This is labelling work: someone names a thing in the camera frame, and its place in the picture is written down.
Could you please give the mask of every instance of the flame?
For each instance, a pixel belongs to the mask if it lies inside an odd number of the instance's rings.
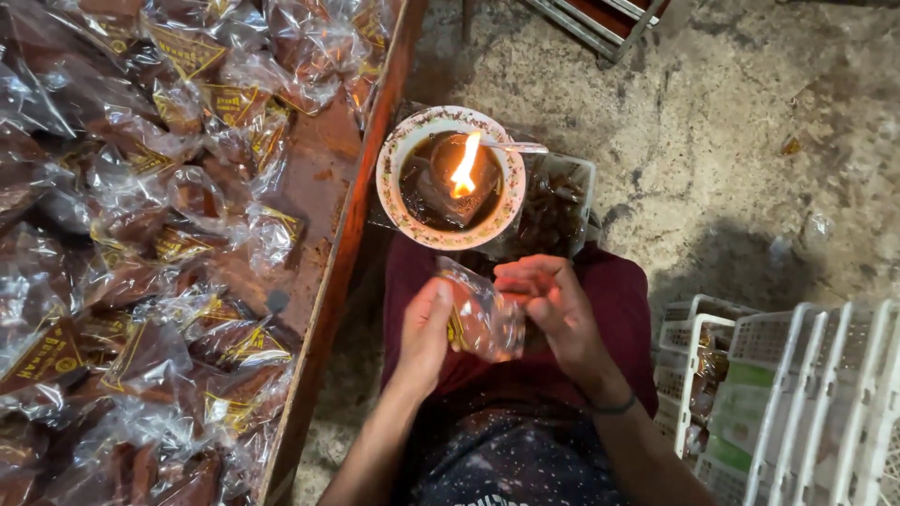
[[[459,162],[456,171],[450,176],[450,180],[456,183],[453,192],[450,194],[454,199],[465,197],[475,191],[475,182],[472,181],[470,174],[472,167],[475,165],[475,155],[478,154],[478,143],[482,139],[482,133],[475,131],[469,134],[469,138],[465,140],[465,154],[463,161]]]

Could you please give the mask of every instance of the bowl rim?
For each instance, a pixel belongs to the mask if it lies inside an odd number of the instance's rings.
[[[494,153],[500,161],[504,178],[498,211],[495,216],[489,217],[470,230],[459,232],[428,227],[412,218],[402,202],[399,183],[399,168],[402,161],[399,161],[397,157],[401,151],[400,144],[412,132],[426,127],[434,121],[456,122],[462,127],[458,129],[459,131],[478,130],[500,142],[512,141],[502,125],[486,114],[467,107],[438,105],[414,113],[394,128],[378,154],[375,165],[378,199],[397,229],[423,246],[443,251],[478,247],[500,235],[518,215],[525,198],[525,164],[518,153],[495,149]]]

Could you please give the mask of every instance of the maroon shorts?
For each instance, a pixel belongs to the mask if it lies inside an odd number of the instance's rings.
[[[403,313],[435,273],[438,254],[401,233],[396,233],[391,241],[384,295],[382,389],[400,358]],[[594,310],[600,338],[652,417],[658,400],[650,361],[650,306],[644,271],[635,262],[603,251],[593,243],[575,256],[574,267]],[[464,387],[487,391],[511,382],[562,402],[584,403],[549,348],[500,364],[489,364],[475,355],[448,349],[432,396],[439,398]]]

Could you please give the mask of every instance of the metal rack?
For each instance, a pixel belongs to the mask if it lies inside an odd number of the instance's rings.
[[[666,0],[653,0],[647,9],[643,9],[628,0],[597,1],[635,21],[626,36],[585,14],[569,1],[526,0],[538,11],[546,14],[547,17],[571,32],[572,35],[597,50],[601,57],[598,59],[598,65],[602,68],[611,67],[622,59],[628,48],[644,33],[644,30],[653,27],[659,21],[656,14],[666,3]]]

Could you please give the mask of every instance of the black wristband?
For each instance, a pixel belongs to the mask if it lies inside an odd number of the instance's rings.
[[[621,404],[618,404],[616,406],[598,406],[597,404],[593,403],[590,400],[588,395],[583,390],[581,390],[581,387],[579,387],[578,385],[575,385],[575,388],[578,389],[579,393],[581,393],[581,396],[584,397],[584,402],[585,402],[585,404],[587,404],[588,411],[590,411],[590,414],[595,414],[595,415],[625,414],[626,411],[630,410],[631,407],[634,406],[635,403],[637,402],[637,395],[635,394],[635,391],[632,390],[631,397],[629,397],[627,401],[622,402]]]

